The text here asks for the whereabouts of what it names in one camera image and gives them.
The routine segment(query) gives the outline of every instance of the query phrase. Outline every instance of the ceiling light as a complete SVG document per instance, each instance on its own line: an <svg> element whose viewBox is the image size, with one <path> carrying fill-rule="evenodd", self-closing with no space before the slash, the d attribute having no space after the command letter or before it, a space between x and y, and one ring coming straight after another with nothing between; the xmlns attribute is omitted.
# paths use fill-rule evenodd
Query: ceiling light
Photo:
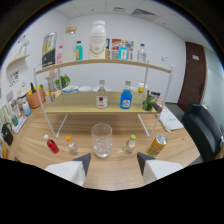
<svg viewBox="0 0 224 224"><path fill-rule="evenodd" d="M114 7L115 12L124 12L124 8Z"/></svg>

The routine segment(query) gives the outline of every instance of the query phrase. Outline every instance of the small bottle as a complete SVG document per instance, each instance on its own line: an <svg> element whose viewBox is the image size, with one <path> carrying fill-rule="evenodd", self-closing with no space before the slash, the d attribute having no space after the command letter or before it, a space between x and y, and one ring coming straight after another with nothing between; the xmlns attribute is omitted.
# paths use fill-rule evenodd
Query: small bottle
<svg viewBox="0 0 224 224"><path fill-rule="evenodd" d="M124 147L124 152L126 154L131 154L135 149L135 135L131 135L130 139L126 142L126 145Z"/></svg>
<svg viewBox="0 0 224 224"><path fill-rule="evenodd" d="M114 47L112 50L112 59L118 59L118 47Z"/></svg>
<svg viewBox="0 0 224 224"><path fill-rule="evenodd" d="M107 91L104 89L104 80L100 80L99 84L100 88L96 92L96 107L102 109L107 107Z"/></svg>
<svg viewBox="0 0 224 224"><path fill-rule="evenodd" d="M76 61L82 60L82 46L81 46L81 41L77 41L77 46L76 46Z"/></svg>
<svg viewBox="0 0 224 224"><path fill-rule="evenodd" d="M59 53L57 55L57 64L62 64L62 49L63 46L59 46Z"/></svg>
<svg viewBox="0 0 224 224"><path fill-rule="evenodd" d="M123 93L121 94L120 107L122 109L129 109L131 107L132 94L130 91L130 87L131 87L131 82L126 81L125 89L123 90Z"/></svg>
<svg viewBox="0 0 224 224"><path fill-rule="evenodd" d="M1 151L1 157L3 159L7 159L7 156L8 156L8 149L5 145L5 143L1 140L1 148L2 148L2 151Z"/></svg>
<svg viewBox="0 0 224 224"><path fill-rule="evenodd" d="M128 59L128 48L125 46L125 40L121 41L121 46L119 47L118 59L127 60Z"/></svg>
<svg viewBox="0 0 224 224"><path fill-rule="evenodd" d="M47 140L47 146L51 149L51 151L53 153L58 153L59 148L56 143L52 139L49 139L48 135L44 135L44 138Z"/></svg>
<svg viewBox="0 0 224 224"><path fill-rule="evenodd" d="M50 90L49 90L48 81L46 79L44 79L42 83L43 83L45 100L50 101L51 100L51 93L50 93Z"/></svg>
<svg viewBox="0 0 224 224"><path fill-rule="evenodd" d="M144 49L145 45L141 44L141 49L138 51L138 57L137 57L137 61L138 62L146 62L146 51Z"/></svg>
<svg viewBox="0 0 224 224"><path fill-rule="evenodd" d="M67 147L70 153L73 155L78 155L79 154L78 145L74 141L71 140L71 136L66 136L66 140L68 141Z"/></svg>

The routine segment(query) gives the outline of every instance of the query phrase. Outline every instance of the wooden table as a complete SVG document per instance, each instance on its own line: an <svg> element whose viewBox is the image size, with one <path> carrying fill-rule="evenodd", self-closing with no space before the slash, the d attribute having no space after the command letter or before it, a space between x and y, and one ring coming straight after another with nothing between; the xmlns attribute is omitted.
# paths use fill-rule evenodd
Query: wooden table
<svg viewBox="0 0 224 224"><path fill-rule="evenodd" d="M58 130L64 114L50 114L52 127ZM155 114L141 114L150 131L155 123ZM97 123L106 123L112 127L113 149L109 157L101 159L92 149L91 129ZM54 154L47 147L44 135L48 134L59 146L59 153ZM136 148L131 155L123 152L123 147L131 134L136 135ZM58 138L54 138L46 123L41 108L32 110L27 122L16 135L9 148L8 158L19 160L45 169L50 164L71 161L74 158L91 153L91 161L84 187L103 190L132 189L144 186L137 160L137 152L147 155L147 149L157 134L164 134L168 144L157 156L158 160L180 163L186 167L199 157L198 150L185 129L166 132L158 123L151 138L146 136L137 114L69 114ZM77 156L69 154L65 137L70 135L79 146Z"/></svg>

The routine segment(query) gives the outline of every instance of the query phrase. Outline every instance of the paper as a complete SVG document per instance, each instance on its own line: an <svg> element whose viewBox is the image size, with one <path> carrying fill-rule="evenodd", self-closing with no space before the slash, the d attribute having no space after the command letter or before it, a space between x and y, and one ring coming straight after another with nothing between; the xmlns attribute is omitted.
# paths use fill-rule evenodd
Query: paper
<svg viewBox="0 0 224 224"><path fill-rule="evenodd" d="M162 102L156 102L160 107L162 107ZM168 128L169 130L176 130L184 128L183 124L176 118L176 116L166 107L164 106L163 111L161 112L160 122Z"/></svg>

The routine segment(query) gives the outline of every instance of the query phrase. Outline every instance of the floor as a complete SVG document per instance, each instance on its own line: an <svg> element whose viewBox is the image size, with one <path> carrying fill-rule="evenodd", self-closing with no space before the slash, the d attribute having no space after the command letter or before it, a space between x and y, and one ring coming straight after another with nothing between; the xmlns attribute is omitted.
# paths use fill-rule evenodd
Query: floor
<svg viewBox="0 0 224 224"><path fill-rule="evenodd" d="M165 104L169 110L177 117L177 119L182 123L182 117L184 115L184 111L182 111L176 103L166 103ZM193 161L190 165L195 165L198 163L203 163L201 156L199 156L195 161Z"/></svg>

